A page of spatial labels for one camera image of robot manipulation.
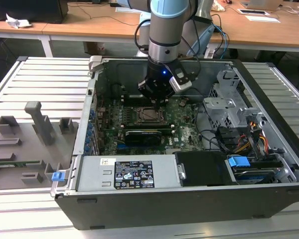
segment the computer case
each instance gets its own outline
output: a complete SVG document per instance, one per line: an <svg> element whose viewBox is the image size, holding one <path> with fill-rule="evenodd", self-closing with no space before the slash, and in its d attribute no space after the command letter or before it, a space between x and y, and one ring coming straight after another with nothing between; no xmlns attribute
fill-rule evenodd
<svg viewBox="0 0 299 239"><path fill-rule="evenodd" d="M0 0L0 20L5 20L7 13L30 22L62 23L67 12L67 0Z"/></svg>

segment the desk leg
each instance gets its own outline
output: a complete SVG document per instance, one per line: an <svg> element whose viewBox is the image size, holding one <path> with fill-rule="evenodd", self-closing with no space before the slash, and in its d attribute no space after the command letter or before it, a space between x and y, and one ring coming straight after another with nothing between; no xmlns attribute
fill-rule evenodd
<svg viewBox="0 0 299 239"><path fill-rule="evenodd" d="M209 43L207 45L204 58L205 59L213 59L216 48L217 48L217 44Z"/></svg>
<svg viewBox="0 0 299 239"><path fill-rule="evenodd" d="M50 36L48 36L48 35L39 36L39 40L42 43L45 57L53 57L53 54L52 54L53 46L52 46Z"/></svg>

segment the warning label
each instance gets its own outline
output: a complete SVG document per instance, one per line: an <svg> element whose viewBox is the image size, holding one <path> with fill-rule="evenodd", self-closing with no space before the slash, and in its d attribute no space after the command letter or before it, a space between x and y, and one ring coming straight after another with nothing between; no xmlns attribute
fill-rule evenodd
<svg viewBox="0 0 299 239"><path fill-rule="evenodd" d="M115 162L114 187L116 189L154 188L151 161Z"/></svg>

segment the blue drive latch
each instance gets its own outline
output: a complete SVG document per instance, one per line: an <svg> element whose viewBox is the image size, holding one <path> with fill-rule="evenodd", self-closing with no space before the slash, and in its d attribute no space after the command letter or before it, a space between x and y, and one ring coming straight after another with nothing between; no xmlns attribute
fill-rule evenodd
<svg viewBox="0 0 299 239"><path fill-rule="evenodd" d="M244 156L232 156L228 159L231 167L250 167L250 162Z"/></svg>
<svg viewBox="0 0 299 239"><path fill-rule="evenodd" d="M65 172L54 172L52 174L53 182L64 182L65 181Z"/></svg>

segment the wooden desk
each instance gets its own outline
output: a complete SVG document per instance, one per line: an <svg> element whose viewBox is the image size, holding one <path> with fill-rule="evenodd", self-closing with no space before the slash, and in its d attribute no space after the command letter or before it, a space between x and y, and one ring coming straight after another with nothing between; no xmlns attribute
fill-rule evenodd
<svg viewBox="0 0 299 239"><path fill-rule="evenodd" d="M5 21L0 21L0 32L4 33L16 33L16 34L43 34L42 31L44 27L47 25L45 22L32 22L31 27L22 27L19 29L16 29L14 27L11 27L6 23Z"/></svg>
<svg viewBox="0 0 299 239"><path fill-rule="evenodd" d="M284 2L299 10L299 3ZM243 8L239 0L233 0L233 9ZM230 37L229 48L293 51L299 52L299 16L280 10L273 13L281 23L249 21L244 15L232 9L218 13L222 18L222 27ZM14 29L5 22L0 22L0 36L6 38L39 39L45 55L53 57L52 40L92 41L133 43L139 13L115 12L114 7L85 6L80 3L69 3L69 12L63 24L33 23L33 27ZM213 17L219 25L217 16ZM208 51L217 48L221 42L219 33L215 33L208 45Z"/></svg>
<svg viewBox="0 0 299 239"><path fill-rule="evenodd" d="M295 10L299 10L296 2L284 2ZM234 10L243 8L238 0L233 4L223 6ZM249 21L245 15L238 14L233 9L218 12L222 20L223 30L230 37L229 48L254 49L271 51L295 51L299 52L299 16L279 10L274 13L267 11L272 17L278 17L281 23ZM213 16L214 23L219 25L218 16ZM221 42L220 34L214 34L209 48L217 48Z"/></svg>

